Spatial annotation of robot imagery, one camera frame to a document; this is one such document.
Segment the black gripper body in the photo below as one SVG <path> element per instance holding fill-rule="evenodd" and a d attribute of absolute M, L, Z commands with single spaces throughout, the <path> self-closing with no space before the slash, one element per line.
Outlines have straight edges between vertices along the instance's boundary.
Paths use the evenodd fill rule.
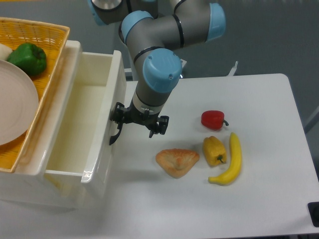
<path fill-rule="evenodd" d="M 159 113 L 152 115 L 150 112 L 140 112 L 134 104 L 130 104 L 124 114 L 124 123 L 135 123 L 143 125 L 151 131 L 156 131 L 158 116 Z"/>

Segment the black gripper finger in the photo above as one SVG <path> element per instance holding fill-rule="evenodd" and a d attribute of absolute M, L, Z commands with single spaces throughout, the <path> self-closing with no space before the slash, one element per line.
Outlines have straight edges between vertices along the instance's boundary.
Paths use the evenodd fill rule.
<path fill-rule="evenodd" d="M 164 135 L 166 133 L 169 122 L 169 116 L 160 116 L 154 122 L 152 122 L 148 129 L 150 130 L 149 138 L 152 138 L 154 134 Z"/>
<path fill-rule="evenodd" d="M 122 131 L 123 124 L 130 123 L 129 108 L 126 108 L 122 103 L 117 102 L 112 109 L 110 120 L 114 121 L 118 126 L 119 133 Z"/>

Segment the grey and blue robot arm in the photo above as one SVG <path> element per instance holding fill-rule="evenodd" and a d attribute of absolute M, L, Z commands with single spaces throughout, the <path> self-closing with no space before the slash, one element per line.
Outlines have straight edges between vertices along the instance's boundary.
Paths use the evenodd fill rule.
<path fill-rule="evenodd" d="M 223 8 L 209 0 L 172 0 L 173 13 L 160 16 L 156 0 L 90 0 L 98 24 L 120 23 L 119 37 L 126 45 L 138 79 L 131 103 L 116 103 L 110 120 L 145 126 L 150 135 L 165 134 L 169 118 L 160 112 L 179 82 L 181 49 L 221 37 L 226 29 Z"/>

